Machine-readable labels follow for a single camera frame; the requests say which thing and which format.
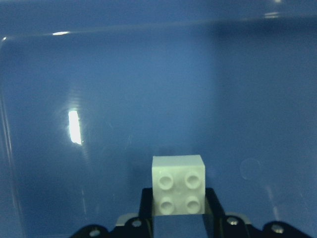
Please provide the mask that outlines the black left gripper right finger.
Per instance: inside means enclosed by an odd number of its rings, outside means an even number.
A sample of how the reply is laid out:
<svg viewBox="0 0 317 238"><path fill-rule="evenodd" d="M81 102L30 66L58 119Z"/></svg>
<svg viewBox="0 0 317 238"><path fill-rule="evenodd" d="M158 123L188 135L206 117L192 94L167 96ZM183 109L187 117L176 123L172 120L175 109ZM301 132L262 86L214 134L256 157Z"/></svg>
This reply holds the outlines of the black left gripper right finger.
<svg viewBox="0 0 317 238"><path fill-rule="evenodd" d="M221 219L225 216L225 211L213 188L206 188L205 192L205 212L203 221L207 237L221 237Z"/></svg>

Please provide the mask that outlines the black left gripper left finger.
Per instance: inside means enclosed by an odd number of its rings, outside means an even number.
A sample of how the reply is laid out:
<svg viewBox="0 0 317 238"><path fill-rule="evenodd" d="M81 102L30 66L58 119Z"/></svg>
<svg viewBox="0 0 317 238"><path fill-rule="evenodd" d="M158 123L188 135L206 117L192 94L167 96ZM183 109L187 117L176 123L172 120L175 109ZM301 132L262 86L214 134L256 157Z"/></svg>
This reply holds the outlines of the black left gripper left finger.
<svg viewBox="0 0 317 238"><path fill-rule="evenodd" d="M141 229L144 238L154 237L153 226L153 189L143 188L139 206L138 218L141 221Z"/></svg>

